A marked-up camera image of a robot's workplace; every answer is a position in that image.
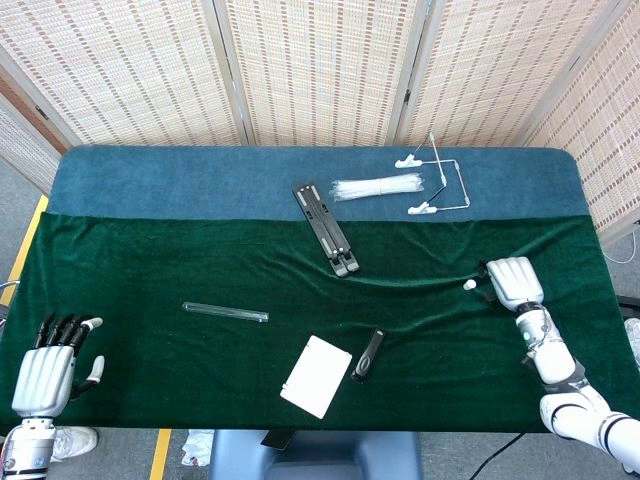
robotic arm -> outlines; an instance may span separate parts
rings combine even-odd
[[[52,325],[54,320],[49,315],[42,322],[33,349],[22,359],[11,408],[23,420],[5,441],[0,479],[45,479],[56,436],[53,419],[70,398],[100,383],[103,356],[96,357],[87,379],[72,387],[80,347],[89,332],[102,325],[102,319],[69,315]]]
[[[612,412],[589,384],[584,367],[569,353],[542,305],[542,287],[529,260],[504,258],[487,263],[487,270],[500,303],[516,312],[527,356],[547,391],[540,400],[544,425],[563,438],[604,450],[627,473],[640,472],[640,422]]]

glass tube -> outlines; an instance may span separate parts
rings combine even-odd
[[[206,305],[204,303],[184,302],[182,308],[186,312],[204,313],[206,315],[218,315],[221,317],[233,317],[243,320],[253,320],[258,323],[269,321],[269,314],[266,312],[254,312],[253,310],[243,310],[240,308],[219,307],[217,305]]]

white sneaker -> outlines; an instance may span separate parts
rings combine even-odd
[[[52,462],[61,462],[66,458],[77,457],[90,452],[98,445],[98,432],[87,427],[56,428],[53,444]]]

white plastic card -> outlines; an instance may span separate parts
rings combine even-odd
[[[312,335],[280,396],[322,419],[350,363],[350,353]]]

blue tablecloth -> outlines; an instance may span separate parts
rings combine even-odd
[[[409,147],[82,146],[60,161],[48,211],[124,218],[302,220],[291,188],[313,181],[338,220],[448,222],[588,214],[576,163],[550,148],[442,148],[456,159],[471,207],[408,215],[439,185],[437,167],[396,169]],[[417,157],[433,160],[423,148]],[[425,191],[336,202],[334,180],[421,172]],[[451,163],[449,187],[434,205],[462,203]]]

